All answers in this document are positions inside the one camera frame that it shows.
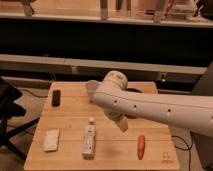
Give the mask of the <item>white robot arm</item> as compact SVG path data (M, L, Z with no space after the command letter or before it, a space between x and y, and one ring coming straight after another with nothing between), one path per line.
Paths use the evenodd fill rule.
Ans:
M213 137L213 96L129 92L127 85L122 72L110 71L92 96L122 132L128 129L129 115Z

